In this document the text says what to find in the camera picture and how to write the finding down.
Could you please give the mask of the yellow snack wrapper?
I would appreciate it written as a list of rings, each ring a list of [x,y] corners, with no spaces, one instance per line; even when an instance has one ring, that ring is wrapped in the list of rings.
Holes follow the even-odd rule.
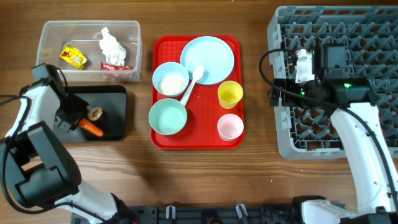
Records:
[[[60,58],[68,62],[70,65],[73,65],[78,70],[84,69],[84,64],[87,61],[87,58],[84,54],[74,47],[65,46],[60,53]]]

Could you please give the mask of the white napkin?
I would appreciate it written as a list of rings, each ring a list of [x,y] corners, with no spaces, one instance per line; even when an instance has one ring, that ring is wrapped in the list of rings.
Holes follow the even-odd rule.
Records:
[[[107,27],[101,30],[103,38],[99,41],[102,54],[106,57],[106,62],[111,65],[124,66],[126,49],[109,33]]]

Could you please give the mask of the light blue rice bowl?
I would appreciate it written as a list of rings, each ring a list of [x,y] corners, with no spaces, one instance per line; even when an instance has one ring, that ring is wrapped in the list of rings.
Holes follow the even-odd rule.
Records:
[[[189,83],[189,74],[186,68],[177,62],[165,62],[153,72],[153,87],[167,97],[181,95]]]

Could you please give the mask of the black tray bin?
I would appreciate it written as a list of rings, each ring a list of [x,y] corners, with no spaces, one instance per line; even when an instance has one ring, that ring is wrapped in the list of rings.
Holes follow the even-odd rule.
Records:
[[[65,132],[57,126],[53,132],[62,143],[88,141],[119,141],[126,135],[127,92],[121,85],[70,86],[68,90],[89,103],[89,108],[99,106],[103,114],[93,124],[104,136],[98,137],[85,129]]]

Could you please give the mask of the yellow cup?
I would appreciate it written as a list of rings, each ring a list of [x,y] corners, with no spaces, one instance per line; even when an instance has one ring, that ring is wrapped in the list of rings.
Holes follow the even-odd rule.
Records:
[[[219,104],[224,109],[234,108],[243,97],[242,86],[235,81],[225,81],[218,87]]]

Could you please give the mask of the brown food lump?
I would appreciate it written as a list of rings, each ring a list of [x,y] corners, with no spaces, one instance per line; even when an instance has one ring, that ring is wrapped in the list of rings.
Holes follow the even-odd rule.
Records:
[[[102,116],[102,114],[103,114],[102,108],[99,107],[99,106],[97,106],[97,107],[94,107],[94,108],[90,108],[90,109],[88,110],[87,118],[88,118],[90,121],[97,121],[97,120],[100,119],[100,117]]]

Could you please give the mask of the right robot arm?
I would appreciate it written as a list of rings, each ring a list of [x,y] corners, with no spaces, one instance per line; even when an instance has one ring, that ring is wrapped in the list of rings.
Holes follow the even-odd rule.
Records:
[[[382,135],[376,93],[367,78],[351,78],[343,44],[291,50],[294,79],[267,80],[272,106],[323,106],[338,133],[356,188],[358,211],[318,196],[295,197],[300,223],[397,223],[397,171]]]

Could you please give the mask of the pink cup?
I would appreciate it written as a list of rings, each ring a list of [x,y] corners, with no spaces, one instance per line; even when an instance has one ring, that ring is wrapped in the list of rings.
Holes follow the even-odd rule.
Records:
[[[244,131],[243,120],[236,114],[225,114],[217,123],[220,138],[224,141],[233,141]]]

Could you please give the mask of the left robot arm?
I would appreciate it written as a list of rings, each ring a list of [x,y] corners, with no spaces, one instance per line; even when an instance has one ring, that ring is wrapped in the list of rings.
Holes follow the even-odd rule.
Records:
[[[29,215],[61,208],[89,223],[139,223],[117,196],[98,190],[81,172],[54,126],[82,128],[96,137],[103,131],[88,119],[89,104],[68,91],[63,72],[42,63],[32,68],[34,82],[4,102],[20,100],[13,127],[1,140],[1,188],[8,204]]]

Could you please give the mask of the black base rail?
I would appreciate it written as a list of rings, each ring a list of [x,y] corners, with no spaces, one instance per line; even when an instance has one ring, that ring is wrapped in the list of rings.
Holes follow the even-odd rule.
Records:
[[[251,207],[239,204],[232,207],[178,207],[167,208],[133,206],[130,208],[140,223],[151,224],[206,224],[209,218],[218,218],[224,224],[290,224],[302,223],[296,208],[290,204],[270,204]]]

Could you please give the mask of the light blue plate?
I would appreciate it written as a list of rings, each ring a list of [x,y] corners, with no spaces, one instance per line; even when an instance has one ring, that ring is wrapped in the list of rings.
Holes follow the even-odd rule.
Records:
[[[204,74],[197,83],[214,85],[229,77],[234,68],[234,54],[223,40],[202,36],[191,40],[182,50],[180,63],[192,79],[194,70],[202,66]]]

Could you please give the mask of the red snack wrapper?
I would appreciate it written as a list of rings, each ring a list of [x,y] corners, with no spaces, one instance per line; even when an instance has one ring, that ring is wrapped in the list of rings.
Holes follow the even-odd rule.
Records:
[[[101,70],[132,70],[134,67],[123,66],[123,65],[112,65],[110,63],[101,62]]]

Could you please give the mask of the green bowl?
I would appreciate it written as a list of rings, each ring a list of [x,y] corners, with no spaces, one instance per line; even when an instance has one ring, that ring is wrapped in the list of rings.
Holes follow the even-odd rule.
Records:
[[[187,111],[180,101],[165,98],[157,101],[149,111],[152,129],[162,135],[177,134],[187,122]]]

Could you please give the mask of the red serving tray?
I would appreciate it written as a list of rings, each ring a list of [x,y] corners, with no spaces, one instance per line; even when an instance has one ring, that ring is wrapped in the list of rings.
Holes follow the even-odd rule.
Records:
[[[165,35],[154,44],[153,68],[165,62],[180,62],[183,48],[197,35]],[[218,120],[225,114],[235,114],[244,118],[244,103],[227,110],[220,106],[218,85],[196,84],[186,106],[188,119],[184,128],[171,136],[161,135],[151,129],[152,143],[164,150],[208,150],[232,149],[244,141],[242,133],[232,141],[224,141],[218,134]]]

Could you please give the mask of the grey dishwasher rack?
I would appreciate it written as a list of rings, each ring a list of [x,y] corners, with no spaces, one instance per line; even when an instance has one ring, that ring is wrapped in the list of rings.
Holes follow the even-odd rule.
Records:
[[[397,157],[397,7],[280,6],[268,27],[272,49],[312,50],[345,44],[352,78],[366,77],[377,93],[381,129]],[[274,109],[279,154],[284,159],[345,157],[338,134],[321,108]]]

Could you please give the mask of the orange carrot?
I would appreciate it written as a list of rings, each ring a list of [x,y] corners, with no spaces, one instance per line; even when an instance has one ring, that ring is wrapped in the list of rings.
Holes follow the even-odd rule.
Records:
[[[83,118],[79,123],[78,123],[80,128],[83,128],[90,132],[91,134],[94,134],[95,136],[102,137],[103,136],[103,131],[95,126],[91,121]]]

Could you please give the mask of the clear plastic bin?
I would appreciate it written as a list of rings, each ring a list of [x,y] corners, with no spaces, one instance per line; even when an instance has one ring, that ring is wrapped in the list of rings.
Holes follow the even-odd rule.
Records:
[[[124,64],[131,70],[102,70],[101,31],[107,28],[126,50]],[[64,47],[74,47],[87,58],[79,70],[60,58]],[[62,70],[68,82],[138,82],[141,79],[142,39],[137,21],[48,21],[37,50],[36,64],[47,63]]]

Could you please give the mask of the white plastic spoon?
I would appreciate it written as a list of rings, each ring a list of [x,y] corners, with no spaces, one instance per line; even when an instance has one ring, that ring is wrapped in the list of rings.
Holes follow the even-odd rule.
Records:
[[[184,95],[182,96],[182,99],[180,100],[182,105],[186,106],[196,82],[202,78],[204,71],[205,71],[205,69],[201,65],[198,66],[196,69],[194,69],[194,71],[192,73],[192,82],[191,82],[191,84],[189,84],[186,92],[184,93]]]

